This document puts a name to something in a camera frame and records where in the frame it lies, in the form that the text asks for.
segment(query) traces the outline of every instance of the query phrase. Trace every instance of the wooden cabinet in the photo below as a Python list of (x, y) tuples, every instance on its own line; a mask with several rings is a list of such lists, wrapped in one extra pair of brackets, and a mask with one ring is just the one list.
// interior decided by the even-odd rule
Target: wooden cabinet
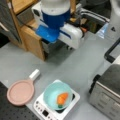
[(24, 26), (34, 19), (31, 7), (36, 2), (37, 0), (0, 0), (0, 23), (9, 30), (0, 27), (0, 33), (15, 45), (45, 60), (41, 38)]

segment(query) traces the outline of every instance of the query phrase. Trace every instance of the pink frying pan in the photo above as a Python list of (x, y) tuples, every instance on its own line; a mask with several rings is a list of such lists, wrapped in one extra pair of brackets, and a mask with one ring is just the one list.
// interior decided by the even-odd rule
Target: pink frying pan
[(14, 83), (7, 91), (7, 98), (13, 105), (22, 106), (28, 103), (34, 95), (34, 80), (40, 75), (36, 69), (28, 80), (20, 80)]

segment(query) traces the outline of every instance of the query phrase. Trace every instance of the white countertop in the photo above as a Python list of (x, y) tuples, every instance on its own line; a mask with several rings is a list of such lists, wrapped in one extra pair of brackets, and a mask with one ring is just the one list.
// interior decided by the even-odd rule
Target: white countertop
[(69, 84), (81, 96), (74, 111), (66, 120), (109, 120), (89, 104), (89, 88), (94, 76), (102, 74), (110, 66), (104, 53), (111, 43), (88, 33), (78, 50), (68, 51), (66, 47), (50, 55), (46, 62), (29, 52), (8, 43), (0, 49), (0, 81), (10, 87), (15, 81), (27, 78), (35, 69), (41, 76), (34, 82), (35, 95), (27, 106), (37, 115), (32, 105), (44, 89), (56, 79)]

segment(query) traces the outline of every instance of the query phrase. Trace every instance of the orange food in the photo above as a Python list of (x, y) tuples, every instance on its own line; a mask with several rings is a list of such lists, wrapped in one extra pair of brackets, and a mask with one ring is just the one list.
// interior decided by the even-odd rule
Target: orange food
[(68, 93), (62, 93), (57, 97), (57, 104), (64, 105), (68, 98)]

